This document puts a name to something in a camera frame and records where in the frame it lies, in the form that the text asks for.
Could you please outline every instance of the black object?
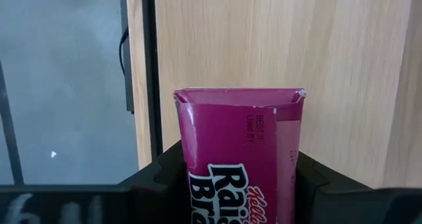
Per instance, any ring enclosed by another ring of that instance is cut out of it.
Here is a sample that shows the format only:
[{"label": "black object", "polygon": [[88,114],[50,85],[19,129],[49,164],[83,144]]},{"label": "black object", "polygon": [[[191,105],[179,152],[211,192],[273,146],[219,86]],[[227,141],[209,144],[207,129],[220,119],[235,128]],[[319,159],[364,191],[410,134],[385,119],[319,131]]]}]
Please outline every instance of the black object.
[{"label": "black object", "polygon": [[126,110],[134,113],[131,50],[129,45],[129,27],[127,21],[127,1],[120,0],[122,36],[119,42],[119,62],[125,75]]},{"label": "black object", "polygon": [[0,115],[3,123],[3,132],[5,133],[7,152],[9,153],[9,161],[11,163],[12,176],[16,185],[24,184],[22,175],[22,167],[20,165],[18,145],[16,143],[15,129],[13,128],[13,120],[11,106],[6,91],[5,75],[3,74],[3,66],[0,61]]},{"label": "black object", "polygon": [[[116,186],[0,186],[0,222],[188,224],[186,178],[179,142]],[[372,190],[299,155],[296,223],[417,224],[421,212],[420,189]]]},{"label": "black object", "polygon": [[155,161],[163,153],[155,0],[142,0],[142,20],[144,26],[146,93],[151,134],[151,156],[152,161]]}]

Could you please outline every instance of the gray floor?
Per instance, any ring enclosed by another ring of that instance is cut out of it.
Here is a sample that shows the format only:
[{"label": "gray floor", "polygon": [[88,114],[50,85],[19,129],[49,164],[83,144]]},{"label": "gray floor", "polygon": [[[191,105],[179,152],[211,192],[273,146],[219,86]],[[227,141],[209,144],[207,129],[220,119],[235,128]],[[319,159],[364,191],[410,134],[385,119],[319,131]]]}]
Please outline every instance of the gray floor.
[{"label": "gray floor", "polygon": [[111,184],[137,170],[120,36],[120,0],[0,0],[0,59],[25,183]]}]

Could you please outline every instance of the light wood cabinet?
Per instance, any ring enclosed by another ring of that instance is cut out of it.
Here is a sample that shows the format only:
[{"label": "light wood cabinet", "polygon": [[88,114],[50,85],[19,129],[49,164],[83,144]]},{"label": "light wood cabinet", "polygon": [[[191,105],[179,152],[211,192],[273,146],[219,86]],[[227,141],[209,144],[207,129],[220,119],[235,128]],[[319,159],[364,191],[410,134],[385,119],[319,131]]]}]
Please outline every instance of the light wood cabinet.
[{"label": "light wood cabinet", "polygon": [[[128,0],[131,55],[143,40],[136,1]],[[372,187],[422,186],[422,0],[155,4],[164,149],[180,139],[176,89],[304,87],[302,152]],[[145,156],[146,85],[136,73],[144,65],[132,65]]]}]

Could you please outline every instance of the raisin bran box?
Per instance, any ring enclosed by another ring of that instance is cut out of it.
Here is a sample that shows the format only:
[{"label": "raisin bran box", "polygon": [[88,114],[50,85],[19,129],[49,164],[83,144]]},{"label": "raisin bran box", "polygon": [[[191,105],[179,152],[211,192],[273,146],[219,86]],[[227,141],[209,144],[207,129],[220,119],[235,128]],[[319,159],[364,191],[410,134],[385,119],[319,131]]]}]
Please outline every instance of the raisin bran box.
[{"label": "raisin bran box", "polygon": [[175,92],[192,224],[294,223],[304,89]]}]

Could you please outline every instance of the kellogg's logo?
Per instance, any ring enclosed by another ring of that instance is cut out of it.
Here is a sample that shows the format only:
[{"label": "kellogg's logo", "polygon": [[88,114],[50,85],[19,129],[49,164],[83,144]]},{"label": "kellogg's logo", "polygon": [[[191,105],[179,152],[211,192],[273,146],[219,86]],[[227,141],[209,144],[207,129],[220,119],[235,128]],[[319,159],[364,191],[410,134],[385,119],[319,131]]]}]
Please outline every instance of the kellogg's logo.
[{"label": "kellogg's logo", "polygon": [[210,176],[189,173],[192,224],[266,223],[264,195],[249,186],[243,164],[208,165]]}]

